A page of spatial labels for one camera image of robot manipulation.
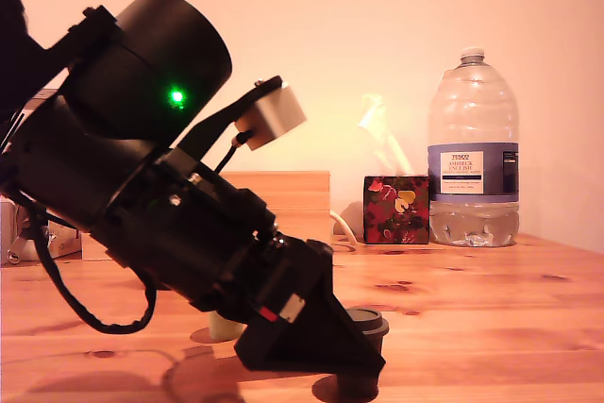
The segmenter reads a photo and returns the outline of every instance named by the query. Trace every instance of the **floral tissue box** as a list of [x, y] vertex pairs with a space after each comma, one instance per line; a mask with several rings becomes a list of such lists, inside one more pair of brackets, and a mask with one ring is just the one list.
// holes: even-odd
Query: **floral tissue box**
[[366, 176], [363, 234], [368, 244], [427, 244], [427, 176]]

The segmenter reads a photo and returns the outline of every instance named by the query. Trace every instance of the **metal bolt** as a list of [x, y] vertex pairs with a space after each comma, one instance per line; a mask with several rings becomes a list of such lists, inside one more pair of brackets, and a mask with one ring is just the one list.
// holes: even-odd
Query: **metal bolt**
[[10, 264], [19, 264], [19, 261], [21, 261], [21, 259], [19, 259], [19, 256], [14, 252], [8, 254], [8, 262]]
[[194, 185], [196, 185], [197, 183], [199, 183], [199, 181], [201, 181], [201, 179], [202, 179], [202, 178], [201, 178], [201, 176], [200, 176], [198, 173], [196, 173], [196, 172], [193, 172], [193, 173], [192, 173], [192, 174], [189, 176], [189, 181], [190, 181], [192, 184], [194, 184]]
[[275, 247], [277, 249], [280, 249], [281, 247], [283, 247], [285, 245], [285, 241], [283, 240], [283, 238], [273, 238], [273, 243], [275, 244]]
[[170, 204], [174, 205], [175, 207], [180, 205], [180, 202], [181, 202], [180, 197], [178, 195], [176, 195], [175, 193], [170, 195], [170, 197], [168, 197], [168, 200], [170, 201]]

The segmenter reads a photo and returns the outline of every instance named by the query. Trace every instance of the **bottle label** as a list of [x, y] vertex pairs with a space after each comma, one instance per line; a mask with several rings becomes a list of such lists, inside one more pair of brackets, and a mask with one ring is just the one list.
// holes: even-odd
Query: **bottle label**
[[518, 143], [448, 143], [428, 147], [430, 200], [518, 201]]

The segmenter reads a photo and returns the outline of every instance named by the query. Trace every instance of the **white wall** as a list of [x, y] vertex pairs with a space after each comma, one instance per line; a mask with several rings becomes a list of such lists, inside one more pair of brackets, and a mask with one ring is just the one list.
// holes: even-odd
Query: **white wall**
[[[131, 0], [23, 1], [30, 33], [48, 46], [84, 7], [102, 3], [117, 14]], [[604, 251], [602, 0], [188, 1], [214, 23], [234, 62], [203, 116], [256, 78], [281, 74], [309, 118], [254, 153], [242, 149], [230, 169], [328, 169], [332, 206], [342, 210], [361, 200], [363, 175], [378, 169], [356, 129], [361, 96], [378, 92], [411, 163], [425, 172], [428, 103], [459, 51], [478, 44], [519, 103], [521, 229]]]

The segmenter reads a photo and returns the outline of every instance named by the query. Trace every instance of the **plastic water bottle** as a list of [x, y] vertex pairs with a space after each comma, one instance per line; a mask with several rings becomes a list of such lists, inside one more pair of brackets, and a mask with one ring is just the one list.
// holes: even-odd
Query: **plastic water bottle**
[[511, 244], [518, 233], [518, 107], [484, 50], [461, 52], [429, 114], [430, 235], [438, 243]]

